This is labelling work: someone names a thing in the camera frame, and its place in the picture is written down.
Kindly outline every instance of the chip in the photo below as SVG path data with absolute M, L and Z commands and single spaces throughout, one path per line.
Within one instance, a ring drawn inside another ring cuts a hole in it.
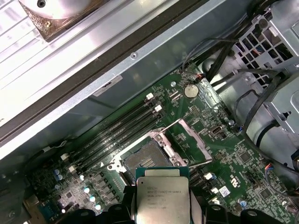
M 248 152 L 245 152 L 242 155 L 240 155 L 240 158 L 243 162 L 247 162 L 251 159 L 251 156 Z
M 72 197 L 72 195 L 71 195 L 71 193 L 69 192 L 69 193 L 67 193 L 66 194 L 66 196 L 67 196 L 67 198 L 71 198 Z
M 260 195 L 262 196 L 263 199 L 267 199 L 272 194 L 268 189 L 265 189 L 265 190 L 261 191 Z

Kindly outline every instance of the gray metal frame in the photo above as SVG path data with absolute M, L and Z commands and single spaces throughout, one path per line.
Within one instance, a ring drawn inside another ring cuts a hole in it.
M 210 0 L 173 27 L 140 48 L 78 94 L 9 141 L 0 159 L 14 151 L 37 150 L 68 134 L 80 134 L 98 123 L 142 90 L 178 67 L 186 54 L 210 36 L 231 32 L 245 15 L 250 0 Z M 123 79 L 99 97 L 89 97 L 121 75 Z

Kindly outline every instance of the integrated circuit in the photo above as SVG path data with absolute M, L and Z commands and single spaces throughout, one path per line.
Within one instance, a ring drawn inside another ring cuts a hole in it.
M 248 162 L 251 159 L 251 156 L 248 152 L 245 152 L 240 155 L 241 160 L 245 163 Z
M 138 167 L 172 166 L 155 140 L 150 141 L 137 152 L 124 159 L 123 164 L 133 178 L 135 178 L 135 170 Z
M 265 190 L 261 191 L 260 195 L 262 196 L 263 199 L 267 199 L 272 194 L 268 189 L 265 189 Z

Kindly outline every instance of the screw hole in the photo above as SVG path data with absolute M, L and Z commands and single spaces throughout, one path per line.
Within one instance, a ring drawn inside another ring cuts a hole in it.
M 37 1 L 37 6 L 39 8 L 44 8 L 46 6 L 46 1 L 45 0 L 38 0 Z

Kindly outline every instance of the electrolytic capacitor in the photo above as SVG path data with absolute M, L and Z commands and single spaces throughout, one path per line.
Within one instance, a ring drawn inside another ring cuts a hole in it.
M 247 202 L 241 198 L 238 199 L 238 203 L 242 206 L 242 208 L 245 208 L 247 206 Z
M 57 178 L 58 178 L 58 180 L 61 181 L 64 177 L 61 174 L 59 174 L 59 175 L 57 175 Z
M 97 203 L 94 208 L 99 211 L 102 209 L 102 206 L 101 204 Z
M 89 192 L 90 192 L 90 188 L 89 187 L 84 188 L 84 193 L 88 194 Z
M 95 202 L 95 200 L 96 200 L 96 195 L 90 196 L 89 201 Z
M 60 170 L 59 170 L 59 169 L 55 169 L 55 170 L 54 170 L 54 173 L 55 173 L 56 175 L 58 175 L 58 174 L 60 174 Z

